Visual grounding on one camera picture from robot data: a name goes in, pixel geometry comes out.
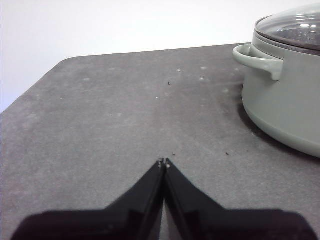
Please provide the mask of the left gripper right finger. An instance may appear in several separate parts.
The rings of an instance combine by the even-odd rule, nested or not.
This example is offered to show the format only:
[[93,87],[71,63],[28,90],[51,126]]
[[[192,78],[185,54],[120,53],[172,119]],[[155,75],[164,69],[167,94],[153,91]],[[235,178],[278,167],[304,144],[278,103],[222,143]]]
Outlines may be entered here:
[[306,219],[281,209],[227,209],[164,160],[170,229],[182,240],[316,240]]

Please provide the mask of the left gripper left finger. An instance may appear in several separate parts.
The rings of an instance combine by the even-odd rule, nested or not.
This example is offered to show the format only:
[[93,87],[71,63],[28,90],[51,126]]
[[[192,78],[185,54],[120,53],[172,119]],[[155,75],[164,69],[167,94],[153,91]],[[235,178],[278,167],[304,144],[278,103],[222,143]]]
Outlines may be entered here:
[[13,240],[147,240],[158,238],[166,166],[158,160],[104,209],[47,211],[26,217]]

